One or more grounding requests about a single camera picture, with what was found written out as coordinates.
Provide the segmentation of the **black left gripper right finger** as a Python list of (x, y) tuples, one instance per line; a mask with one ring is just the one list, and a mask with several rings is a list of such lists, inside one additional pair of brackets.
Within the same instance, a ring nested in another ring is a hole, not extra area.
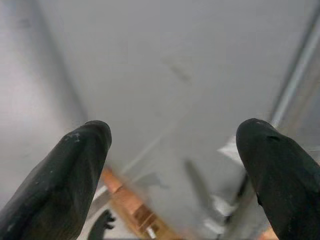
[(293, 139), (257, 118), (239, 125), (236, 147), (278, 239), (318, 240), (319, 164)]

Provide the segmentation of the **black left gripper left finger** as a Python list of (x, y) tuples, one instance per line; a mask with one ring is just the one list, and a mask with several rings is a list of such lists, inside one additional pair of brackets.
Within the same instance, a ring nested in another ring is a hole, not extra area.
[(111, 129), (100, 120), (67, 133), (1, 210), (1, 239), (77, 239), (111, 144)]

